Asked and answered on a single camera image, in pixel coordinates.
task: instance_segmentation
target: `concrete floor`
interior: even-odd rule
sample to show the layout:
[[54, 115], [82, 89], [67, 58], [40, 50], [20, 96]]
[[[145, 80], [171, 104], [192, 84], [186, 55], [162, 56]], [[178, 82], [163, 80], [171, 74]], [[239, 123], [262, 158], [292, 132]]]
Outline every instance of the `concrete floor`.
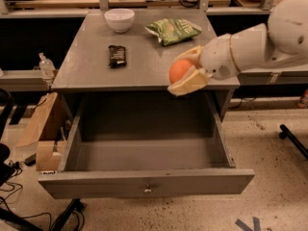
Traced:
[[[286, 124], [308, 145], [308, 110], [298, 109], [295, 103], [296, 99], [257, 99], [227, 112], [222, 127], [236, 166], [253, 168], [256, 173], [242, 194], [82, 199], [86, 206], [83, 230], [306, 231], [308, 161], [289, 139], [278, 138], [279, 125]], [[237, 104], [233, 100], [230, 106]], [[14, 162], [35, 152], [34, 146], [14, 147], [28, 121], [25, 117], [18, 125], [8, 126], [1, 140], [10, 147]], [[12, 211], [21, 217], [48, 212], [54, 220], [70, 200], [53, 199], [37, 182], [35, 166], [22, 168], [12, 179], [23, 185], [21, 192], [8, 199]], [[28, 220], [48, 230], [48, 216]], [[63, 230], [73, 230], [76, 223], [72, 216]], [[12, 229], [2, 222], [0, 230]]]

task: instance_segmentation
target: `drawer handle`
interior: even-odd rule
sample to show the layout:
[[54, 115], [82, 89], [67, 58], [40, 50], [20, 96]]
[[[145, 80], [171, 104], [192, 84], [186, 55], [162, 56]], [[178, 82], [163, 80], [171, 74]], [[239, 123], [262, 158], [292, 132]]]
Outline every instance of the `drawer handle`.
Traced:
[[153, 190], [151, 190], [151, 186], [150, 185], [146, 185], [146, 189], [143, 190], [144, 194], [151, 194], [153, 193]]

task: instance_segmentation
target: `orange ball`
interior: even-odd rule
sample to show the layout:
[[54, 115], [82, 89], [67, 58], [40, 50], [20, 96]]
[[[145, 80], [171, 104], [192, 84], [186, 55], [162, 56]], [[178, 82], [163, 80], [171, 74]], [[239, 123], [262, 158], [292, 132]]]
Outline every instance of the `orange ball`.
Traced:
[[181, 80], [189, 70], [189, 68], [193, 65], [193, 62], [188, 59], [181, 59], [173, 63], [169, 70], [169, 80], [173, 84]]

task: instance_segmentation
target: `open drawer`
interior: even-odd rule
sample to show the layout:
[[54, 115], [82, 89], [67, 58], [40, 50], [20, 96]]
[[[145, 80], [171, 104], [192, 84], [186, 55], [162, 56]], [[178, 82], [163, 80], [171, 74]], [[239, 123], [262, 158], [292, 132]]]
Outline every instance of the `open drawer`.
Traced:
[[235, 169], [210, 92], [83, 94], [56, 174], [55, 198], [241, 193], [254, 176]]

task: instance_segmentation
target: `green chip bag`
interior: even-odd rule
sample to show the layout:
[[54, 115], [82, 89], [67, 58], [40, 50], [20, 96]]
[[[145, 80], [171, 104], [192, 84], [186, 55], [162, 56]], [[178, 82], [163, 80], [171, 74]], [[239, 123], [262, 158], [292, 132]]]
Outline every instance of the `green chip bag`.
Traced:
[[163, 46], [191, 39], [201, 34], [201, 28], [186, 19], [162, 19], [145, 26]]

